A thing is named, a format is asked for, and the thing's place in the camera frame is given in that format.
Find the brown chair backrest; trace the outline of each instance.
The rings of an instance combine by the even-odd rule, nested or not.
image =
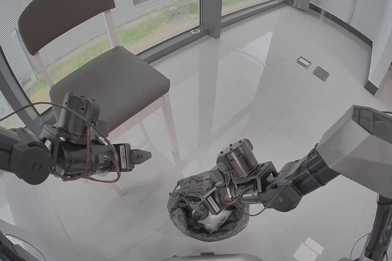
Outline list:
[[[115,0],[33,0],[19,17],[19,33],[35,55],[63,33],[115,7]]]

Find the glossy white floor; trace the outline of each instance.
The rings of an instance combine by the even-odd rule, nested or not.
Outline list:
[[[310,69],[295,63],[299,56]],[[308,153],[351,104],[391,109],[389,73],[375,97],[363,88],[369,58],[370,48],[345,29],[287,6],[225,28],[220,39],[202,39],[154,65],[171,81],[179,155],[170,151],[158,111],[117,140],[153,154],[121,176],[124,195],[105,184],[50,177],[30,186],[8,175],[0,184],[0,229],[47,260],[160,261],[204,251],[264,261],[348,257],[370,231],[376,194],[342,176],[295,210],[267,210],[217,243],[184,236],[166,204],[179,179],[210,169],[230,142],[249,138],[258,160],[280,169]],[[317,65],[330,73],[326,82],[312,74]],[[304,245],[308,238],[323,247],[321,255]],[[362,246],[363,239],[354,257]]]

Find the black plastic bag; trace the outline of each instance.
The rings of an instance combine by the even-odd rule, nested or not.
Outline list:
[[[174,190],[167,203],[170,219],[174,225],[185,235],[201,241],[219,241],[230,238],[241,232],[249,221],[249,216],[234,208],[225,224],[216,232],[210,234],[192,219],[192,209],[189,204],[200,201],[202,196],[214,186],[208,171],[183,178],[177,183],[178,189]],[[249,206],[241,206],[244,212],[249,213]]]

